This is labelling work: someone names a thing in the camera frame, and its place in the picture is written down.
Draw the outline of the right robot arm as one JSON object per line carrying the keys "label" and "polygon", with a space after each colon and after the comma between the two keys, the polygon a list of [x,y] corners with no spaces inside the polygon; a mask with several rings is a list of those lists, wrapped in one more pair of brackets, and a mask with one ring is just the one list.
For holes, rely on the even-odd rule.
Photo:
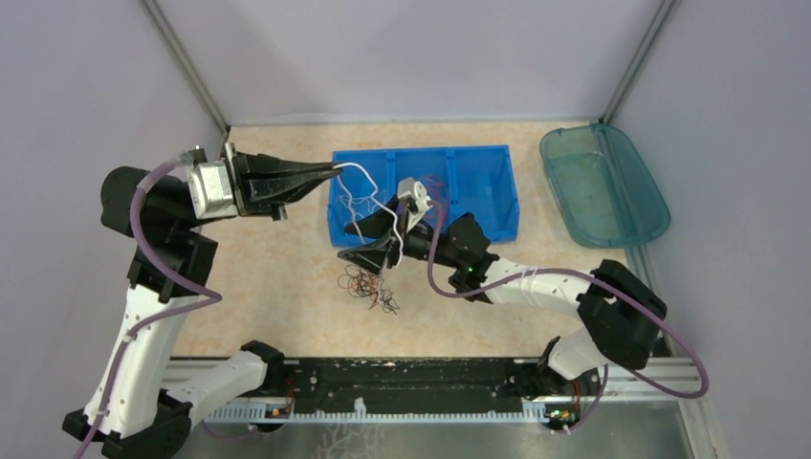
{"label": "right robot arm", "polygon": [[492,305],[526,305],[579,322],[574,333],[552,339],[538,369],[551,394],[564,393],[576,378],[594,368],[616,364],[641,370],[653,350],[668,308],[624,264],[605,259],[590,272],[522,265],[490,251],[491,241],[473,213],[450,224],[413,221],[413,209],[399,214],[391,198],[372,214],[345,225],[363,244],[339,252],[340,259],[378,275],[405,257],[453,270],[450,288],[434,277],[429,286],[440,296]]}

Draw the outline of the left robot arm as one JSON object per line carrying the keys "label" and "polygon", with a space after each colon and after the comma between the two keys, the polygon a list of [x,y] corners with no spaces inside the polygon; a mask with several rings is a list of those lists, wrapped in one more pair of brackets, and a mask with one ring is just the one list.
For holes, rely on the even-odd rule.
{"label": "left robot arm", "polygon": [[102,224],[137,248],[105,372],[91,401],[62,424],[79,440],[77,457],[99,444],[107,458],[170,458],[231,400],[254,391],[291,396],[284,355],[257,340],[188,382],[166,386],[163,376],[189,314],[222,300],[207,285],[218,245],[200,227],[242,216],[282,220],[288,205],[341,172],[330,162],[245,154],[226,144],[215,161],[197,147],[153,170],[122,166],[107,175]]}

